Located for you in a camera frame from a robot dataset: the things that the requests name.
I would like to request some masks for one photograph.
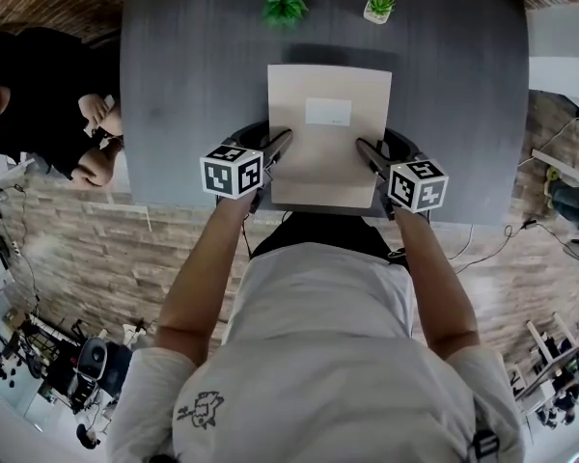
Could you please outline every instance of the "gray table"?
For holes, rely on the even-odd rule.
[[[134,200],[212,205],[199,157],[267,117],[266,66],[390,70],[388,126],[451,176],[433,219],[497,224],[525,131],[528,35],[521,0],[398,0],[383,26],[366,0],[305,0],[294,31],[268,29],[262,0],[126,0],[122,100]]]

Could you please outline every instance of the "forearm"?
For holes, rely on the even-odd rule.
[[[249,203],[223,200],[216,207],[165,298],[159,327],[210,337]]]
[[[478,342],[474,308],[427,220],[403,209],[397,210],[396,219],[427,344],[447,357],[458,349],[456,339]],[[441,346],[447,341],[452,348]]]

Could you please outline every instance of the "cardboard sheet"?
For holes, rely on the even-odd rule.
[[[391,80],[365,68],[268,66],[271,135],[293,130],[273,168],[273,203],[371,206],[375,175],[355,141],[383,138]]]

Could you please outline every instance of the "green plant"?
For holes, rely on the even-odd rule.
[[[369,9],[375,15],[392,13],[397,5],[397,0],[369,0]]]
[[[263,20],[271,27],[294,27],[304,17],[307,6],[302,0],[265,0]]]

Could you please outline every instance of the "potted plant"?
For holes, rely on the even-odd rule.
[[[375,24],[385,24],[396,5],[397,0],[368,0],[363,16]]]
[[[293,28],[304,17],[307,6],[303,0],[265,0],[263,20],[270,27]]]

